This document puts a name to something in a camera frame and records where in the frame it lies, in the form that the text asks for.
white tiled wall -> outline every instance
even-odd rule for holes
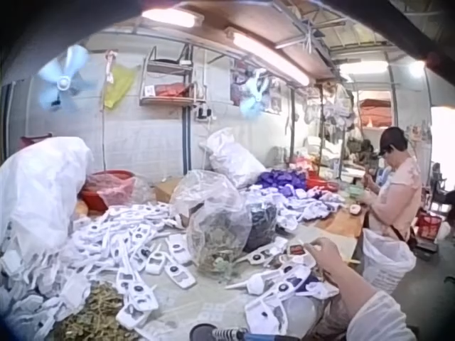
[[[140,107],[139,66],[153,45],[158,46],[158,58],[176,59],[183,44],[166,40],[99,34],[93,36],[87,47],[90,50],[116,48],[119,50],[117,62],[127,66],[138,66],[136,81],[126,97],[112,111],[105,112],[105,160],[108,169],[127,169],[156,182],[167,176],[183,173],[183,142],[181,108],[167,106]],[[226,126],[234,129],[236,139],[249,149],[260,161],[264,162],[273,146],[289,146],[290,131],[285,131],[289,114],[289,93],[282,102],[282,115],[264,113],[256,121],[243,119],[238,107],[230,103],[230,61],[222,58],[204,67],[204,60],[211,60],[218,54],[195,48],[195,78],[208,86],[209,107],[217,119],[212,126],[191,122],[192,167],[201,168],[203,152],[198,143],[211,131]],[[18,127],[25,127],[20,135],[38,136],[52,132],[55,136],[79,136],[92,149],[97,171],[102,170],[102,114],[100,112],[100,93],[105,71],[104,54],[91,54],[90,60],[81,70],[85,80],[95,81],[96,89],[81,92],[73,97],[78,111],[72,114],[63,110],[48,112],[41,109],[38,95],[43,89],[43,81],[38,77],[31,80],[30,91],[22,91],[22,104],[16,104],[15,112],[24,113],[24,119],[17,124],[12,122],[10,131],[19,134]],[[181,77],[154,75],[148,84],[179,82]],[[302,146],[307,127],[301,119],[296,124],[296,146]]]

electric fan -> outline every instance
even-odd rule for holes
[[[244,97],[240,103],[240,111],[243,116],[252,119],[258,117],[265,109],[264,92],[269,87],[269,78],[263,79],[262,84],[259,86],[259,76],[265,72],[265,69],[255,70],[255,74],[246,81],[245,87],[248,96]]]
[[[84,81],[79,74],[79,70],[87,61],[88,51],[82,46],[73,45],[68,48],[63,70],[57,58],[41,68],[38,75],[47,82],[39,97],[44,109],[50,109],[55,103],[60,103],[60,106],[69,112],[76,110],[71,97],[93,86],[92,83]]]

white sack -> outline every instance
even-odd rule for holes
[[[8,158],[0,167],[0,242],[11,222],[25,260],[59,247],[91,162],[78,137],[46,139]]]
[[[415,267],[416,258],[405,242],[363,229],[363,278],[392,293],[403,276]]]
[[[254,183],[265,167],[241,144],[235,142],[231,128],[211,134],[201,145],[210,154],[214,171],[224,174],[236,188]]]

